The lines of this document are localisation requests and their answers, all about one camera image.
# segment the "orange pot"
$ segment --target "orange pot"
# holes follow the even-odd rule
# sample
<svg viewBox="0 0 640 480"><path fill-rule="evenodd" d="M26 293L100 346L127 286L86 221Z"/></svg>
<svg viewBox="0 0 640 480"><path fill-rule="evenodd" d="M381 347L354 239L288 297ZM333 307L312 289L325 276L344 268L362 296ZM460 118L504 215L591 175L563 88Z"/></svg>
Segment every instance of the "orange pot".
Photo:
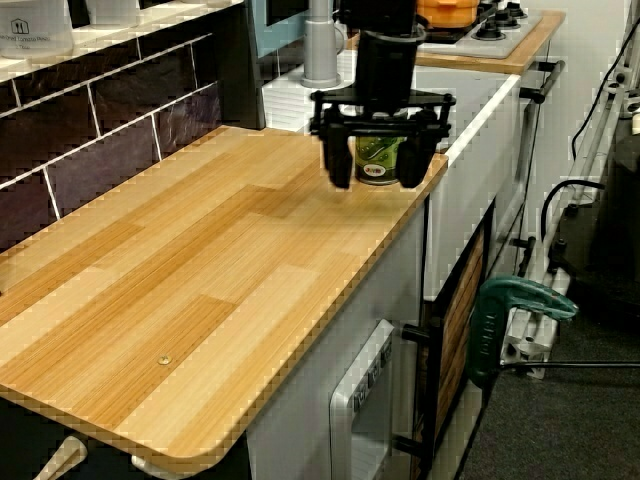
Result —
<svg viewBox="0 0 640 480"><path fill-rule="evenodd" d="M436 28L464 28L476 20L480 0L418 0L418 14Z"/></svg>

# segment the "stove burner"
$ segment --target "stove burner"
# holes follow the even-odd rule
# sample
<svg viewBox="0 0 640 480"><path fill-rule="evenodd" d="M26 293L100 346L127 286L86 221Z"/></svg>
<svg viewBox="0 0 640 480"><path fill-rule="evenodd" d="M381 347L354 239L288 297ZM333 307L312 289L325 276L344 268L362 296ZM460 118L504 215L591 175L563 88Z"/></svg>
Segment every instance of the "stove burner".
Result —
<svg viewBox="0 0 640 480"><path fill-rule="evenodd" d="M495 42L497 40L503 40L506 38L505 34L500 31L496 21L493 18L490 18L482 28L478 30L476 33L472 35L476 40L482 40L484 42Z"/></svg>
<svg viewBox="0 0 640 480"><path fill-rule="evenodd" d="M471 30L477 27L479 24L487 20L494 15L497 11L496 2L492 0L491 3L480 3L478 5L478 13L476 15L476 21L473 25L469 25L464 28L431 28L427 29L427 38L425 43L440 43L453 45L458 40L464 38Z"/></svg>
<svg viewBox="0 0 640 480"><path fill-rule="evenodd" d="M518 23L518 20L513 18L509 10L506 10L506 9L498 10L494 18L495 18L496 25L498 25L498 27L500 28L514 29L520 26L520 24Z"/></svg>
<svg viewBox="0 0 640 480"><path fill-rule="evenodd" d="M511 13L513 18L527 18L527 14L524 13L524 10L522 10L519 3L507 3L507 10L509 10L509 13Z"/></svg>

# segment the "white cabinet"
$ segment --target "white cabinet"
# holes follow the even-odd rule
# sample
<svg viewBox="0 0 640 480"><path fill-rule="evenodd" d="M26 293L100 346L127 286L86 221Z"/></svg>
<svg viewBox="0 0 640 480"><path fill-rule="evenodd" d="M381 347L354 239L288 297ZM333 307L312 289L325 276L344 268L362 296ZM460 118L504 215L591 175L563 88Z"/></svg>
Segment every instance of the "white cabinet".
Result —
<svg viewBox="0 0 640 480"><path fill-rule="evenodd" d="M520 77L497 93L446 152L449 169L429 202L424 299L434 301L519 154Z"/></svg>

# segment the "shelf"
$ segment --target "shelf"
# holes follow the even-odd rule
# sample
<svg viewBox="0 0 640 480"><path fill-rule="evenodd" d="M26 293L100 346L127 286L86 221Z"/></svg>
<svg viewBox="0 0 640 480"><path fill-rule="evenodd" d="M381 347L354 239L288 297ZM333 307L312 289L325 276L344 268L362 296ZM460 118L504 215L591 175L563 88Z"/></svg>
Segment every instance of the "shelf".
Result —
<svg viewBox="0 0 640 480"><path fill-rule="evenodd" d="M224 10L244 0L208 0L201 4L172 1L140 12L140 24L118 30L96 29L90 26L73 30L74 49L68 55L32 60L10 60L0 57L0 82L97 52L149 33L172 27L189 20Z"/></svg>

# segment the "can label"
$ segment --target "can label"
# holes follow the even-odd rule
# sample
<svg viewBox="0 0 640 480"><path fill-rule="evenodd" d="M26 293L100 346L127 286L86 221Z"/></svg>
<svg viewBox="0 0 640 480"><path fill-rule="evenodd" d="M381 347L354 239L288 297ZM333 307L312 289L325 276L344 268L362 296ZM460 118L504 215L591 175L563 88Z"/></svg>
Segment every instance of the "can label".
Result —
<svg viewBox="0 0 640 480"><path fill-rule="evenodd" d="M356 138L356 178L365 183L395 183L398 147L404 138Z"/></svg>

